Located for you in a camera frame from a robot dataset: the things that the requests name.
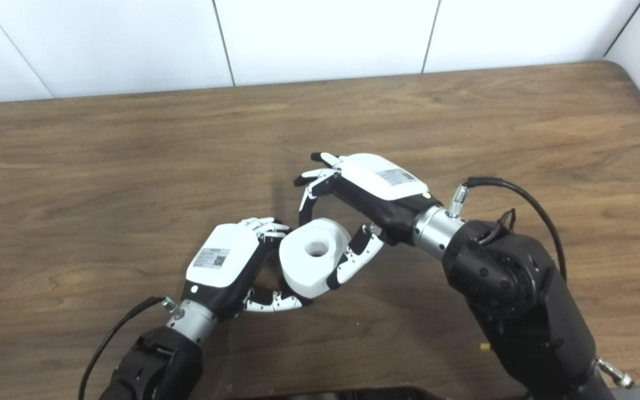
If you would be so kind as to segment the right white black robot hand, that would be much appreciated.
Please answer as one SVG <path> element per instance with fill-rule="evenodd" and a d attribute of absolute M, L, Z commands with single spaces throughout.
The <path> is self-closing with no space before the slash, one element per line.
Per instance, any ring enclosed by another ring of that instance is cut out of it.
<path fill-rule="evenodd" d="M 369 219 L 344 248 L 328 274 L 329 289 L 338 289 L 388 244 L 417 245 L 419 219 L 442 203 L 428 185 L 395 163 L 370 153 L 334 156 L 315 152 L 311 159 L 323 167 L 303 172 L 295 187 L 304 187 L 299 207 L 299 225 L 312 220 L 320 197 L 334 195 Z"/>

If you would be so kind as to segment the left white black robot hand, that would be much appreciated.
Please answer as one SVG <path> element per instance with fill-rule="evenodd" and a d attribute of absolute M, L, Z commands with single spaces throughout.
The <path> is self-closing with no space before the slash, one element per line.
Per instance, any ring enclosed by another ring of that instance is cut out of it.
<path fill-rule="evenodd" d="M 246 218 L 212 230 L 186 269 L 184 304 L 208 309 L 219 321 L 241 312 L 281 312 L 310 306 L 281 279 L 281 288 L 254 286 L 269 254 L 279 249 L 292 229 L 273 217 Z"/>

